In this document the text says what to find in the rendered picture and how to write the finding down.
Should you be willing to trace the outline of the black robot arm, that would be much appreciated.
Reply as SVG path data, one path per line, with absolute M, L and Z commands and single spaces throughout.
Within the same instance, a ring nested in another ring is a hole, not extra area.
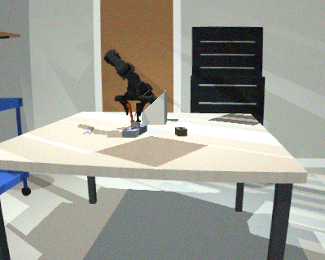
M 139 75 L 134 71 L 134 67 L 130 63 L 126 63 L 124 60 L 121 60 L 119 53 L 115 50 L 111 50 L 105 54 L 103 58 L 108 64 L 115 67 L 117 74 L 123 80 L 128 80 L 128 85 L 136 86 L 139 85 L 140 89 L 138 90 L 130 90 L 124 93 L 125 101 L 130 100 L 133 101 L 135 98 L 143 96 L 151 96 L 152 102 L 150 105 L 158 98 L 156 97 L 151 90 L 153 89 L 148 83 L 140 80 Z M 133 70 L 132 70 L 133 69 Z

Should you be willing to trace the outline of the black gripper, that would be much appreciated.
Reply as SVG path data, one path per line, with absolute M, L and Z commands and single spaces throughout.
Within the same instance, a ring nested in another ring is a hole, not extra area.
M 139 92 L 140 87 L 139 87 L 139 85 L 136 85 L 136 86 L 128 85 L 127 89 L 130 89 L 130 90 L 136 90 L 137 89 L 138 92 Z M 140 101 L 140 103 L 138 103 L 139 104 L 139 112 L 138 112 L 138 114 L 139 114 L 139 116 L 141 116 L 141 113 L 143 111 L 143 108 L 144 108 L 145 104 L 152 102 L 152 97 L 151 96 L 140 97 L 140 95 L 139 95 L 139 97 L 137 99 L 134 99 L 134 100 Z M 123 107 L 125 109 L 125 113 L 128 116 L 129 108 L 126 107 L 126 104 L 128 104 L 129 101 L 125 101 L 124 95 L 116 95 L 115 98 L 114 98 L 114 101 L 120 101 L 119 103 L 123 105 Z

